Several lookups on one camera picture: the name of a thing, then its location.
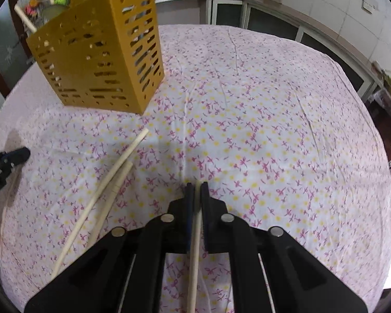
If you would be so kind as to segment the floral tablecloth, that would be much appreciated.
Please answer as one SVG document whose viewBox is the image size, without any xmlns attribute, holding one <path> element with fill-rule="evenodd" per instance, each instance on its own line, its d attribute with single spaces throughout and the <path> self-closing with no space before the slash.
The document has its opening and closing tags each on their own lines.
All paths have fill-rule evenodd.
<svg viewBox="0 0 391 313">
<path fill-rule="evenodd" d="M 103 232 L 142 227 L 189 182 L 253 227 L 288 231 L 373 311 L 391 260 L 391 173 L 341 67 L 240 28 L 162 26 L 143 115 L 66 107 L 32 66 L 0 109 L 0 150 L 31 157 L 0 192 L 0 282 L 18 309 L 46 285 L 103 177 L 138 134 Z"/>
</svg>

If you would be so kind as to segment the yellow perforated utensil holder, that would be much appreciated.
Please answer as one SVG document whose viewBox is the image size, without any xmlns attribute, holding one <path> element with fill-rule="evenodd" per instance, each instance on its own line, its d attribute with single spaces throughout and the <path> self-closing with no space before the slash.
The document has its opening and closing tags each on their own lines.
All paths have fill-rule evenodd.
<svg viewBox="0 0 391 313">
<path fill-rule="evenodd" d="M 164 78 L 155 0 L 70 0 L 27 44 L 66 106 L 141 115 Z"/>
</svg>

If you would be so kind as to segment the green handled fork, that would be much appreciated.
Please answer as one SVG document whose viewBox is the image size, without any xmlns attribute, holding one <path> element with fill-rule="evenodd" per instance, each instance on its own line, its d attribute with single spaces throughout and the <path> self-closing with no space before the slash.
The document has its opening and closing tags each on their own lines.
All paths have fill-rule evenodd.
<svg viewBox="0 0 391 313">
<path fill-rule="evenodd" d="M 70 0 L 54 0 L 54 4 L 58 4 L 61 6 L 68 6 Z"/>
</svg>

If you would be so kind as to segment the white wall socket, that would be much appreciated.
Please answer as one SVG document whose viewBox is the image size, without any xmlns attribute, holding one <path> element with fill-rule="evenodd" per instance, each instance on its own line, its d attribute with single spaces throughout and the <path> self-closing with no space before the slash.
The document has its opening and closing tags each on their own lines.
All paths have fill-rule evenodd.
<svg viewBox="0 0 391 313">
<path fill-rule="evenodd" d="M 375 0 L 362 0 L 362 9 L 368 14 L 373 14 L 378 9 L 378 2 Z"/>
</svg>

